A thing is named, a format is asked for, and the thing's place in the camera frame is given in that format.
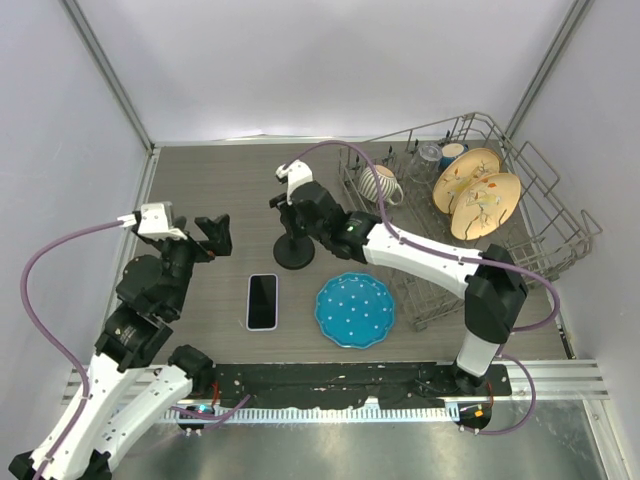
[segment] dish rack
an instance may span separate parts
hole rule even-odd
[[[447,135],[440,143],[459,142],[470,149],[493,149],[502,158],[501,171],[518,175],[522,183],[520,202],[511,218],[477,240],[459,240],[451,234],[450,217],[441,213],[432,202],[437,175],[418,178],[410,168],[421,145],[417,138],[432,140],[444,132]],[[361,146],[372,155],[376,164],[386,166],[395,174],[404,190],[404,202],[387,207],[392,222],[432,240],[480,250],[496,243],[509,251],[516,265],[556,280],[560,273],[591,252],[593,238],[602,232],[589,212],[581,210],[576,216],[558,198],[556,187],[560,175],[540,151],[528,141],[516,148],[487,114],[474,112],[420,125],[372,138]],[[356,210],[379,213],[377,204],[363,198],[357,190],[364,168],[365,162],[350,149],[339,150],[338,176],[351,206]],[[397,304],[404,309],[416,330],[426,328],[430,322],[454,313],[464,305],[464,300],[426,280],[400,271],[374,269],[375,275],[389,285]],[[527,284],[530,288],[538,286],[530,279]]]

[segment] round black base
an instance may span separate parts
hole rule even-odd
[[[316,247],[309,237],[292,240],[286,233],[276,240],[273,246],[273,258],[278,265],[287,270],[300,270],[311,263]]]

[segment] wooden plate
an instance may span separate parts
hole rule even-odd
[[[516,209],[520,190],[520,179],[512,173],[497,173],[477,181],[460,194],[451,233],[460,240],[490,234]]]
[[[474,148],[460,155],[442,172],[433,188],[433,203],[441,212],[453,213],[467,187],[500,171],[500,157],[488,148]]]

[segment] metal floor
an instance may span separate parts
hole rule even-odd
[[[513,425],[526,402],[494,406],[491,429]],[[114,480],[433,478],[601,480],[606,474],[582,402],[540,402],[522,429],[476,437],[451,423],[240,426],[178,436],[153,427]]]

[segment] black mounting plate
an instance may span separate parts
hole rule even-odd
[[[223,407],[246,395],[252,396],[249,408],[301,409],[357,408],[370,396],[383,409],[430,408],[441,407],[442,397],[488,395],[486,386],[475,395],[456,390],[451,369],[436,362],[218,364],[216,379]],[[511,395],[504,365],[491,365],[486,378],[494,397]]]

